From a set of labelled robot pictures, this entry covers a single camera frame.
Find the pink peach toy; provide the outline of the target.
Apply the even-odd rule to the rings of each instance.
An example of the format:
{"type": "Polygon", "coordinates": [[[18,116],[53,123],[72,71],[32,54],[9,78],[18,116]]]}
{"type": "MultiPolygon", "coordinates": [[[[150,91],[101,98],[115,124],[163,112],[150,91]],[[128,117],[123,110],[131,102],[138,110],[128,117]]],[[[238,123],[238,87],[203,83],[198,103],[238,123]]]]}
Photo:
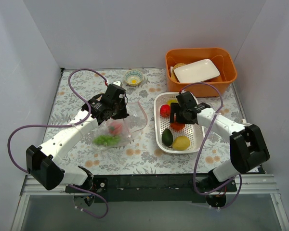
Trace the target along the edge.
{"type": "Polygon", "coordinates": [[[108,126],[108,131],[113,136],[119,135],[123,131],[123,124],[117,121],[111,122],[108,126]]]}

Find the orange plastic tub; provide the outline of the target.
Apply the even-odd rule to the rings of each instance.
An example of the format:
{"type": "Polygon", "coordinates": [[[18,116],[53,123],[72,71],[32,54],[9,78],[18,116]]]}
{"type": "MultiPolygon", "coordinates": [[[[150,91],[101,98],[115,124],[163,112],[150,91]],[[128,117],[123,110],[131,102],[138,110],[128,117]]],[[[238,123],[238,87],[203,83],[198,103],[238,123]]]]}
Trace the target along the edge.
{"type": "Polygon", "coordinates": [[[165,55],[168,91],[187,88],[196,97],[217,97],[218,93],[201,82],[213,85],[223,94],[237,78],[231,55],[222,48],[174,49],[165,55]]]}

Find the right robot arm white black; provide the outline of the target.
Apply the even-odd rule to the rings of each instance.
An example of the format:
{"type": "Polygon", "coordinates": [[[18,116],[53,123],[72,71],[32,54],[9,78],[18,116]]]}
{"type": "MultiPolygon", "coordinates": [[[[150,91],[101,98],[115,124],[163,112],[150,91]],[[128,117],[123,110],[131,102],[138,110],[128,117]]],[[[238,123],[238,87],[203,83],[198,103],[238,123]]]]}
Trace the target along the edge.
{"type": "Polygon", "coordinates": [[[196,183],[202,190],[219,191],[226,181],[238,174],[245,174],[270,158],[260,128],[243,125],[218,114],[206,103],[187,108],[179,103],[171,104],[171,122],[197,124],[223,137],[230,145],[230,159],[209,171],[207,178],[196,183]]]}

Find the white rectangular plate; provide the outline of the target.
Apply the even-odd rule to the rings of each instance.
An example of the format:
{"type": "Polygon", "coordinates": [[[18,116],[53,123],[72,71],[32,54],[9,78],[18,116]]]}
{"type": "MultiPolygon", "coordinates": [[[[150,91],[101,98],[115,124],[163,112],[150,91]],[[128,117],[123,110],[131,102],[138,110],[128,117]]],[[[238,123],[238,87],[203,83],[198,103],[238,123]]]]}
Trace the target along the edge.
{"type": "Polygon", "coordinates": [[[210,59],[203,59],[194,63],[191,63],[191,79],[190,82],[204,82],[220,75],[219,70],[210,59]]]}

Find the yellow starfruit toy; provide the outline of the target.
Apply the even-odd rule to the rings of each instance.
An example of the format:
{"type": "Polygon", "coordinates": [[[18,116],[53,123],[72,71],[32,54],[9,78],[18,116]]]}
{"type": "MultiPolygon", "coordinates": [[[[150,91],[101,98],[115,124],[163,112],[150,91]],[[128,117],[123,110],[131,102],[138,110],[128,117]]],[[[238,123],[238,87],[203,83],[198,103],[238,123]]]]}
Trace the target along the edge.
{"type": "Polygon", "coordinates": [[[178,103],[178,101],[177,100],[168,100],[167,101],[168,105],[171,105],[172,103],[178,103]]]}

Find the small patterned bowl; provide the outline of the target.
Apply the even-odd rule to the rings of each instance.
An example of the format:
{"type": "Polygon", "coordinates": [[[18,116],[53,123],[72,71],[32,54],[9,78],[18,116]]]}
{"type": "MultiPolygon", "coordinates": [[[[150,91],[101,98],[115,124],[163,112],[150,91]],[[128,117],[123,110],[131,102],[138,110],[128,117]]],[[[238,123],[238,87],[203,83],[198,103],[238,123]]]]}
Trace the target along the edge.
{"type": "Polygon", "coordinates": [[[137,86],[143,79],[143,73],[140,70],[128,70],[124,76],[124,81],[129,86],[137,86]]]}

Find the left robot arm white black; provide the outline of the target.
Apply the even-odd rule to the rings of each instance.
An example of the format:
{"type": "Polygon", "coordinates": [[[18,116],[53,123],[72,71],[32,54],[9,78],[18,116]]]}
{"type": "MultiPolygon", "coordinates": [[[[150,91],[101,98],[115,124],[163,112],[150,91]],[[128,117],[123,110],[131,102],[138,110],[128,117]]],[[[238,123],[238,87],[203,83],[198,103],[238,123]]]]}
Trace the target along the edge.
{"type": "Polygon", "coordinates": [[[93,174],[84,167],[60,167],[67,153],[90,131],[108,119],[123,119],[129,116],[125,94],[113,99],[107,94],[96,96],[84,104],[69,126],[39,147],[31,145],[26,150],[26,165],[29,174],[45,189],[52,190],[60,184],[72,184],[81,192],[89,192],[93,186],[93,174]]]}

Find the green avocado toy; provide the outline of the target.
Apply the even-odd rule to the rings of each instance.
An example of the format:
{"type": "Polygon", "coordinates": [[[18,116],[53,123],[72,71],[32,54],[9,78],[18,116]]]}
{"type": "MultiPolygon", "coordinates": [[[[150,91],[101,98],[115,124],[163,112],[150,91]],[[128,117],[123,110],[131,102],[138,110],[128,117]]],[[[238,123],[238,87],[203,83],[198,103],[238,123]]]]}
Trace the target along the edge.
{"type": "Polygon", "coordinates": [[[164,129],[164,131],[162,132],[161,139],[162,139],[162,143],[166,147],[170,147],[173,143],[173,134],[171,130],[168,128],[164,129]]]}

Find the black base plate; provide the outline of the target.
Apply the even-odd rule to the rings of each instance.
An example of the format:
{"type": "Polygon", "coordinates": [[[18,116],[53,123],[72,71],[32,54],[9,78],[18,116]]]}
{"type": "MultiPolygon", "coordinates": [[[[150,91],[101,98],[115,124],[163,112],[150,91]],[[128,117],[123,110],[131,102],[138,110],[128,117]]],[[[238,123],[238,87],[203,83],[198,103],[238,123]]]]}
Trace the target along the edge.
{"type": "Polygon", "coordinates": [[[192,186],[192,174],[98,175],[88,191],[108,202],[189,201],[206,203],[192,186]]]}

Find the white mug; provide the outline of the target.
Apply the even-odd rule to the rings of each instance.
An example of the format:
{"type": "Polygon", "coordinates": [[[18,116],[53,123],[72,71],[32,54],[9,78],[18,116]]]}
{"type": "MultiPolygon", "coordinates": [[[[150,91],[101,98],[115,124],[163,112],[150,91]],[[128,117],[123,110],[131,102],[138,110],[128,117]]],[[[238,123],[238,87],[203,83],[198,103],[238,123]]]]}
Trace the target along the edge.
{"type": "Polygon", "coordinates": [[[246,125],[246,126],[249,126],[249,125],[250,125],[250,123],[248,123],[248,122],[246,121],[246,119],[241,119],[241,124],[246,125]]]}

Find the green grapes toy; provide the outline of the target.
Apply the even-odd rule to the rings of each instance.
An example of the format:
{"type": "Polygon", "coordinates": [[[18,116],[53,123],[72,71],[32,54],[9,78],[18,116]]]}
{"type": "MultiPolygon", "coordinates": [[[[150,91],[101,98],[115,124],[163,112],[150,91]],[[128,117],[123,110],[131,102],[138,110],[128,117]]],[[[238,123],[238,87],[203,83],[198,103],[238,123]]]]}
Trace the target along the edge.
{"type": "Polygon", "coordinates": [[[117,145],[121,140],[119,135],[100,135],[93,139],[93,144],[98,146],[114,146],[117,145]]]}

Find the clear zip top bag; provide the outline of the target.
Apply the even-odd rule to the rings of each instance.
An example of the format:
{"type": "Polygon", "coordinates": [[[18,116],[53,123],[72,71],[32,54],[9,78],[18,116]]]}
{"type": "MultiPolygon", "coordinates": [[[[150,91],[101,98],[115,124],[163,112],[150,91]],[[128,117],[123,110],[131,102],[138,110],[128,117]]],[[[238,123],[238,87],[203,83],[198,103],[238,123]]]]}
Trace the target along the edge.
{"type": "Polygon", "coordinates": [[[130,114],[127,118],[109,119],[90,132],[94,150],[124,147],[142,132],[148,124],[148,117],[141,103],[128,103],[127,111],[130,114]]]}

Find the yellow lemon toy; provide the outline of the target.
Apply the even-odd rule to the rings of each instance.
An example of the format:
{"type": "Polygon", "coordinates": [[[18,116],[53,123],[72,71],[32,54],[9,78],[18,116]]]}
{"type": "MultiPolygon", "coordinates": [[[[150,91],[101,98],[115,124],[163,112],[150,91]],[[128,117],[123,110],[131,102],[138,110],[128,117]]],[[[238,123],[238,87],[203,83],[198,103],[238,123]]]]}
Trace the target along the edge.
{"type": "Polygon", "coordinates": [[[187,136],[177,137],[172,144],[173,149],[175,149],[177,151],[184,151],[189,146],[190,146],[190,140],[187,136]]]}

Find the white perforated plastic basket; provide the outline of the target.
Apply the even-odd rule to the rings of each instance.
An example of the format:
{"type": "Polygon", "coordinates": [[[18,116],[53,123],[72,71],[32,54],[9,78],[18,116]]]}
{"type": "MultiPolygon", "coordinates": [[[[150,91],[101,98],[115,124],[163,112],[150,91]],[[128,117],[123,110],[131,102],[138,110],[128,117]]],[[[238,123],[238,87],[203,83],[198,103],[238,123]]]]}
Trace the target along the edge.
{"type": "Polygon", "coordinates": [[[154,122],[156,141],[159,148],[169,154],[198,152],[205,137],[204,128],[197,124],[170,122],[170,105],[177,103],[176,92],[158,95],[154,101],[154,122]]]}

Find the orange pumpkin toy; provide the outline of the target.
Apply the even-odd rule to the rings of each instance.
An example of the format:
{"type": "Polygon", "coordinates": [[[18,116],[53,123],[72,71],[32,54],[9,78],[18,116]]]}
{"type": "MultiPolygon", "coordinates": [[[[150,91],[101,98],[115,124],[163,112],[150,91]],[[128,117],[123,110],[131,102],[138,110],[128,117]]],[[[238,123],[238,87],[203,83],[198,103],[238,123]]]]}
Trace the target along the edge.
{"type": "Polygon", "coordinates": [[[175,131],[181,131],[185,128],[185,124],[178,123],[176,116],[174,116],[174,122],[170,123],[170,127],[175,131]]]}

